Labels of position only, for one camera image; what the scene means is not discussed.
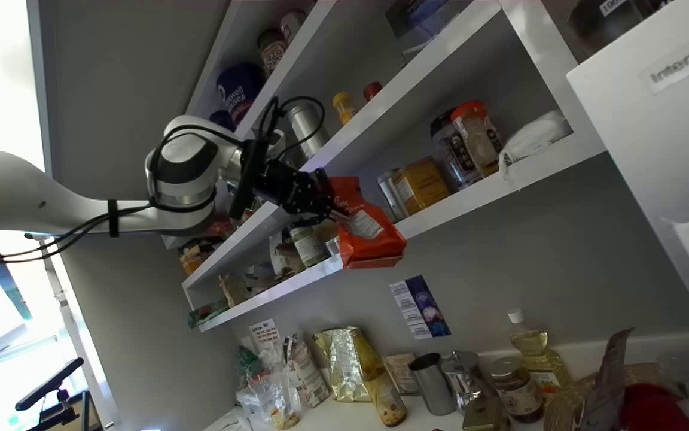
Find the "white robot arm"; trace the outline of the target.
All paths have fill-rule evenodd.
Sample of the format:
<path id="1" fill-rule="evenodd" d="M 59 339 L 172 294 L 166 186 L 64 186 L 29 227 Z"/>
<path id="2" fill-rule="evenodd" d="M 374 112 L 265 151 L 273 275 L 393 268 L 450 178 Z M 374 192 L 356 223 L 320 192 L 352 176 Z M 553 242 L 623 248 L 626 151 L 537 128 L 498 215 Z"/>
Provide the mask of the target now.
<path id="1" fill-rule="evenodd" d="M 261 197 L 293 221 L 344 215 L 322 170 L 297 170 L 271 156 L 269 140 L 239 140 L 227 128 L 178 115 L 144 158 L 147 197 L 81 195 L 32 162 L 0 151 L 0 231 L 67 233 L 96 221 L 105 233 L 186 236 L 216 215 L 217 183 L 233 183 L 227 214 L 239 219 Z"/>

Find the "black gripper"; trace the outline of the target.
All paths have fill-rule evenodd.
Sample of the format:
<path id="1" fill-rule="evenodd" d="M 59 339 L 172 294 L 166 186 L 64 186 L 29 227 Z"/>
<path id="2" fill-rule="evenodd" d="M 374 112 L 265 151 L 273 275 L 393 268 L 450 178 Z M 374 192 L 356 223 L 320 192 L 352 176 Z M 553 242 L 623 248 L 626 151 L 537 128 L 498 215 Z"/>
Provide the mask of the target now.
<path id="1" fill-rule="evenodd" d="M 283 162 L 269 162 L 265 141 L 247 141 L 241 150 L 241 178 L 233 215 L 239 219 L 256 197 L 289 215 L 305 219 L 305 226 L 346 219 L 346 202 L 337 178 L 331 178 L 322 168 L 305 174 Z"/>

